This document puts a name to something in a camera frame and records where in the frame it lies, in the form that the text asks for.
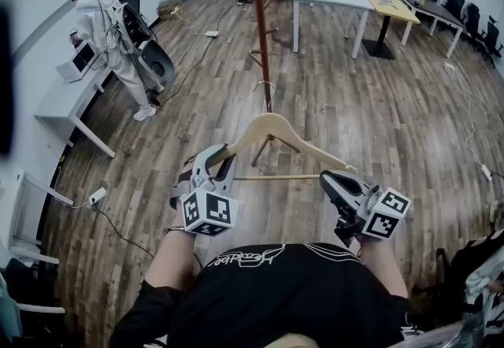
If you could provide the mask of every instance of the wooden coat rack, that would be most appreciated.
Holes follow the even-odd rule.
[[[266,111],[268,113],[272,112],[272,107],[271,107],[271,102],[272,102],[272,96],[271,96],[271,88],[274,87],[271,83],[271,80],[269,78],[269,58],[268,58],[268,41],[266,39],[266,36],[278,31],[278,28],[270,28],[266,29],[266,19],[265,19],[265,10],[268,8],[268,6],[271,4],[273,0],[268,0],[266,3],[264,3],[264,0],[255,0],[255,11],[256,15],[258,18],[258,30],[259,30],[259,50],[251,50],[250,51],[250,58],[252,58],[261,68],[262,68],[262,81],[260,83],[264,84],[265,88],[265,101],[266,101]],[[259,60],[256,57],[256,54],[261,55],[261,60]],[[258,162],[259,157],[262,154],[262,151],[266,148],[266,145],[268,145],[269,141],[273,141],[275,139],[274,136],[268,135],[265,139],[265,141],[262,143],[261,148],[259,148],[259,151],[256,153],[254,159],[252,160],[252,166],[255,166]],[[296,152],[299,152],[299,150],[296,150],[294,147],[290,146],[292,149],[294,149]]]

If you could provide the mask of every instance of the white hoodie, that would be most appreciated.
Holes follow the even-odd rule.
[[[97,51],[107,51],[118,46],[112,27],[113,8],[121,7],[119,0],[77,0],[77,30],[79,37],[87,40]]]

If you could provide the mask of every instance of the screen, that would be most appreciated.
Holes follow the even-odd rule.
[[[73,59],[73,64],[75,64],[79,72],[82,72],[89,64],[89,61],[91,61],[94,56],[95,53],[93,52],[89,44],[86,44],[86,46],[84,46],[82,50]]]

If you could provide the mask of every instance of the forearm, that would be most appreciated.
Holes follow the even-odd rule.
[[[361,260],[390,294],[408,298],[408,290],[386,240],[366,237],[361,240]]]
[[[183,226],[180,204],[172,226]],[[166,234],[159,251],[147,271],[145,281],[153,287],[171,287],[182,291],[193,276],[196,235],[185,231]]]

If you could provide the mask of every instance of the wooden hanger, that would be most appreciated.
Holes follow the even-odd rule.
[[[253,143],[263,140],[265,137],[278,138],[283,143],[286,143],[291,148],[298,152],[304,152],[328,164],[336,170],[344,170],[347,172],[357,173],[354,166],[348,165],[339,160],[337,157],[318,149],[317,147],[308,144],[301,139],[294,131],[289,122],[279,114],[265,113],[254,118],[245,130],[241,138],[228,146],[228,148],[219,156],[217,156],[213,165],[223,161],[224,159],[237,154]],[[318,178],[318,175],[300,175],[300,176],[240,176],[236,180],[291,180],[291,179],[307,179]]]

